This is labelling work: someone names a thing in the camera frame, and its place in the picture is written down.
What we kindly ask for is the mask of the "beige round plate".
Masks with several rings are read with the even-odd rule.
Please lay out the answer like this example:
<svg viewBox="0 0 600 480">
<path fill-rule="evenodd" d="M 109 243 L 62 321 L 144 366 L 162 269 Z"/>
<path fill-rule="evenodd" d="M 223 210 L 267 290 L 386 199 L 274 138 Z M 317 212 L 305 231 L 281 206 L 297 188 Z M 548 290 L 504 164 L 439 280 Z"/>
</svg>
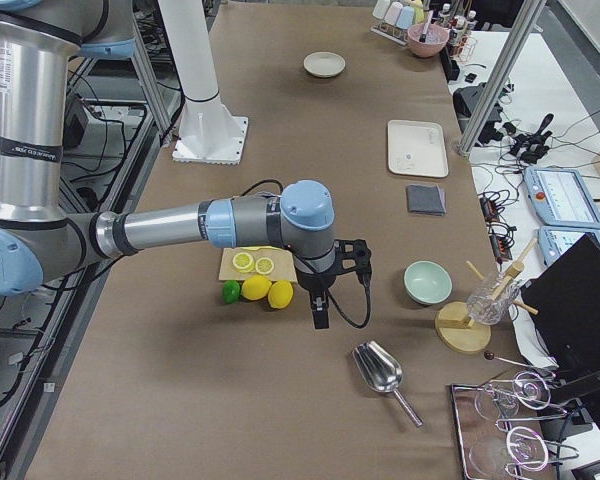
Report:
<svg viewBox="0 0 600 480">
<path fill-rule="evenodd" d="M 318 51 L 308 54 L 303 60 L 304 70 L 316 78 L 334 78 L 346 68 L 345 59 L 333 52 Z"/>
</svg>

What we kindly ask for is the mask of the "cream rabbit tray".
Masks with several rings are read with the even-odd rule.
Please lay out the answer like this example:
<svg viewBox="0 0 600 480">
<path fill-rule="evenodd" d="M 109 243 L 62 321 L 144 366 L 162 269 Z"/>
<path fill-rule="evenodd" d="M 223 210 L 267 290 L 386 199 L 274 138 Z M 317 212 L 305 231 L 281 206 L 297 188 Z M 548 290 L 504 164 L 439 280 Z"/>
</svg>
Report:
<svg viewBox="0 0 600 480">
<path fill-rule="evenodd" d="M 433 122 L 390 120 L 387 166 L 391 173 L 445 178 L 449 173 L 442 127 Z"/>
</svg>

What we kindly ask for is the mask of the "black framed tray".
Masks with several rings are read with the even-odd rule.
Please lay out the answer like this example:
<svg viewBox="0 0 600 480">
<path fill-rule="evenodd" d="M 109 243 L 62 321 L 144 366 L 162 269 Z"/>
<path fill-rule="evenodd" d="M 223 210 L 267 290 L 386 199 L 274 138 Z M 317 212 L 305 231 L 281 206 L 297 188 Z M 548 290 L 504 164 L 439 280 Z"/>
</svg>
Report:
<svg viewBox="0 0 600 480">
<path fill-rule="evenodd" d="M 579 457 L 577 448 L 543 437 L 540 423 L 563 420 L 549 387 L 524 372 L 515 380 L 449 386 L 463 479 L 536 479 L 551 465 Z"/>
</svg>

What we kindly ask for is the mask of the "whole yellow lemon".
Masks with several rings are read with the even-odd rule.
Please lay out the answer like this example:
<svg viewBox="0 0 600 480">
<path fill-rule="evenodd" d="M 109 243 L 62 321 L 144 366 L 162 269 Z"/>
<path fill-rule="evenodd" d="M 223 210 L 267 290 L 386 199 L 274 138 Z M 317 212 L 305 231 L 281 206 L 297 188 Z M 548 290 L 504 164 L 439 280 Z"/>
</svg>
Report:
<svg viewBox="0 0 600 480">
<path fill-rule="evenodd" d="M 294 288 L 290 281 L 281 280 L 272 284 L 267 300 L 273 309 L 284 309 L 289 306 L 294 297 Z"/>
<path fill-rule="evenodd" d="M 265 298 L 272 286 L 272 282 L 263 275 L 253 275 L 247 278 L 241 287 L 241 295 L 250 301 Z"/>
</svg>

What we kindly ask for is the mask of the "lemon slice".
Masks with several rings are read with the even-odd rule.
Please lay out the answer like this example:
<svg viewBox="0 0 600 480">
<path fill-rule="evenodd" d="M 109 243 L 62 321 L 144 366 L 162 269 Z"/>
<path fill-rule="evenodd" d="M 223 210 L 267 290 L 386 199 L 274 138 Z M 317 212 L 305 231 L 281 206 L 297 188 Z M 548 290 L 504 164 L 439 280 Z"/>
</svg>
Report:
<svg viewBox="0 0 600 480">
<path fill-rule="evenodd" d="M 232 267 L 239 273 L 249 273 L 255 268 L 255 259 L 248 252 L 238 252 L 232 257 Z"/>
<path fill-rule="evenodd" d="M 275 269 L 275 262 L 269 257 L 260 257 L 255 261 L 254 269 L 260 275 L 269 275 Z"/>
</svg>

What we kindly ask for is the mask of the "mint green bowl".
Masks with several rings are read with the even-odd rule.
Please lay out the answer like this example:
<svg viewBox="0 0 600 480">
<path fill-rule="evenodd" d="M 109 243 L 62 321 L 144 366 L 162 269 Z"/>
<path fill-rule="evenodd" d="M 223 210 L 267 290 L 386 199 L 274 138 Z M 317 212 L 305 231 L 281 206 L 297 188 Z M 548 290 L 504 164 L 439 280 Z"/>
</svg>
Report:
<svg viewBox="0 0 600 480">
<path fill-rule="evenodd" d="M 452 280 L 447 271 L 432 261 L 416 261 L 409 265 L 403 275 L 407 294 L 422 305 L 435 305 L 448 299 L 452 292 Z"/>
</svg>

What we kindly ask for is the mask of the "wooden cutting board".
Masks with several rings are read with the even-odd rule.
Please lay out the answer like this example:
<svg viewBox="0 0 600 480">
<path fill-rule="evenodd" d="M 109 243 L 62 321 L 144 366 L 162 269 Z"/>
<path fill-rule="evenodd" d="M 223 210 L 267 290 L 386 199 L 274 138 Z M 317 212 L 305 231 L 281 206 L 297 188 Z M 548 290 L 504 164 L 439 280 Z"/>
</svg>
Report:
<svg viewBox="0 0 600 480">
<path fill-rule="evenodd" d="M 260 274 L 272 282 L 297 282 L 292 254 L 273 247 L 226 248 L 223 250 L 218 279 L 244 281 Z"/>
</svg>

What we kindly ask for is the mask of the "steel scoop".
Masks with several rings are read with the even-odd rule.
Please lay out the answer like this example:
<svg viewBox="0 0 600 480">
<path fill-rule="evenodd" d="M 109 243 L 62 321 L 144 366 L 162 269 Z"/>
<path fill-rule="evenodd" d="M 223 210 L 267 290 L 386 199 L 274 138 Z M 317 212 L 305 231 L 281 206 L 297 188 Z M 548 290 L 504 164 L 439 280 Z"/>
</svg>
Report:
<svg viewBox="0 0 600 480">
<path fill-rule="evenodd" d="M 401 393 L 403 371 L 399 362 L 374 340 L 357 345 L 352 350 L 354 361 L 366 384 L 380 394 L 392 394 L 416 428 L 424 423 Z"/>
</svg>

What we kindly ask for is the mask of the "grey folded cloth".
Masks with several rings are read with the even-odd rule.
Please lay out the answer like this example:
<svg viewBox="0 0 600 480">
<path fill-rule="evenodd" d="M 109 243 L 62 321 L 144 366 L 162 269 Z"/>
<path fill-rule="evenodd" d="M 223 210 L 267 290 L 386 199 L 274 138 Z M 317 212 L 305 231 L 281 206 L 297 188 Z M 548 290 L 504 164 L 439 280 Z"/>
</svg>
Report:
<svg viewBox="0 0 600 480">
<path fill-rule="evenodd" d="M 434 185 L 410 184 L 406 186 L 407 209 L 410 213 L 443 216 L 446 214 L 444 190 Z"/>
</svg>

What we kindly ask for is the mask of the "wooden cup tree stand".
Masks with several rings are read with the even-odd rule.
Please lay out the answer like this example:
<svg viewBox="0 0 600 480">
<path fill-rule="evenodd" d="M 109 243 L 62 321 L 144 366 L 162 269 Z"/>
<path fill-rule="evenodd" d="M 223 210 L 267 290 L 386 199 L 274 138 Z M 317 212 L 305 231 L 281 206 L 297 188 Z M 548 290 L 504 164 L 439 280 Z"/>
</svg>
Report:
<svg viewBox="0 0 600 480">
<path fill-rule="evenodd" d="M 506 270 L 503 272 L 493 272 L 504 275 L 505 279 L 501 286 L 504 286 L 510 280 L 517 281 L 517 277 L 524 271 L 525 257 L 533 250 L 537 243 L 538 240 L 532 238 L 522 253 L 511 262 Z M 478 277 L 480 283 L 488 276 L 483 275 L 470 261 L 466 261 L 466 264 Z M 436 315 L 435 328 L 440 339 L 452 350 L 464 354 L 476 354 L 483 351 L 489 344 L 492 325 L 483 325 L 472 320 L 467 311 L 467 300 L 447 303 Z M 518 297 L 513 301 L 512 305 L 516 305 L 532 315 L 539 313 L 536 308 L 518 300 Z"/>
</svg>

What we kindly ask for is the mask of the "blue teach pendant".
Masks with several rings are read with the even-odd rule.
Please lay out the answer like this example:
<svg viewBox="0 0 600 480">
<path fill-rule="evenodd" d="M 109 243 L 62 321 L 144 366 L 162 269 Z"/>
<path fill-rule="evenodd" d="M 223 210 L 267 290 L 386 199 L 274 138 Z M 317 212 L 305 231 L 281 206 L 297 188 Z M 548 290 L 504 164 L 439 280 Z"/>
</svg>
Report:
<svg viewBox="0 0 600 480">
<path fill-rule="evenodd" d="M 562 254 L 586 234 L 591 234 L 600 243 L 600 234 L 596 230 L 541 226 L 538 229 L 537 238 L 544 264 L 547 267 L 551 266 Z"/>
<path fill-rule="evenodd" d="M 528 167 L 523 180 L 544 224 L 600 230 L 600 212 L 577 170 Z"/>
</svg>

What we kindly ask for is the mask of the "pink bowl with ice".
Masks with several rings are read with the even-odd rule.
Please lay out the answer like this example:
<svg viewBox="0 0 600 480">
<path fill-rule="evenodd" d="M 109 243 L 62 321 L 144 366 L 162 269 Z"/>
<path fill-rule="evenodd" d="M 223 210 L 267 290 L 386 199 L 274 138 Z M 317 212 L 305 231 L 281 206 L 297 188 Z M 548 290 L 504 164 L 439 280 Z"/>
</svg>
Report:
<svg viewBox="0 0 600 480">
<path fill-rule="evenodd" d="M 420 58 L 430 58 L 442 51 L 449 40 L 449 30 L 437 24 L 429 24 L 423 37 L 424 23 L 415 24 L 407 30 L 407 46 Z"/>
</svg>

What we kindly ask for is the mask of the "white cup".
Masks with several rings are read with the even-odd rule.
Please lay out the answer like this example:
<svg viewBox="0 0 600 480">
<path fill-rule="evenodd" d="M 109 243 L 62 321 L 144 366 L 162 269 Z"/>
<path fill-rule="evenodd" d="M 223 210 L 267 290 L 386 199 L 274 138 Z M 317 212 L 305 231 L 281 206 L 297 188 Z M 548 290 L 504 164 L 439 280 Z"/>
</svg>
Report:
<svg viewBox="0 0 600 480">
<path fill-rule="evenodd" d="M 377 0 L 373 8 L 372 15 L 378 20 L 383 20 L 391 5 L 390 0 Z"/>
</svg>

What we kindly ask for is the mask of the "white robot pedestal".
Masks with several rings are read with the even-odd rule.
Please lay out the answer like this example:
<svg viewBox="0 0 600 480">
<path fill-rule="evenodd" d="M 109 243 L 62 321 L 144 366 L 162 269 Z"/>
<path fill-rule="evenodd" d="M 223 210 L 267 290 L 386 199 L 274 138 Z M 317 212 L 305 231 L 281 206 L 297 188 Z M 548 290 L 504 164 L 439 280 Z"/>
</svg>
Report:
<svg viewBox="0 0 600 480">
<path fill-rule="evenodd" d="M 159 9 L 185 98 L 173 159 L 239 164 L 249 120 L 221 100 L 203 3 L 166 0 Z"/>
</svg>

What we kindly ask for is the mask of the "aluminium frame post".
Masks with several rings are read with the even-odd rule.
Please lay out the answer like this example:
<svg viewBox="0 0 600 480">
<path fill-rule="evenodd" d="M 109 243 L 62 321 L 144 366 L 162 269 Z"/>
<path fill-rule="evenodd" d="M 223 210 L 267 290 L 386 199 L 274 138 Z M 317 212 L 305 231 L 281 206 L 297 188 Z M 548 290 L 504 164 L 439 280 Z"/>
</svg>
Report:
<svg viewBox="0 0 600 480">
<path fill-rule="evenodd" d="M 472 148 L 483 130 L 490 112 L 502 91 L 505 80 L 515 65 L 531 31 L 546 5 L 546 0 L 527 0 L 512 26 L 504 46 L 496 60 L 485 87 L 462 134 L 458 153 L 468 159 Z"/>
</svg>

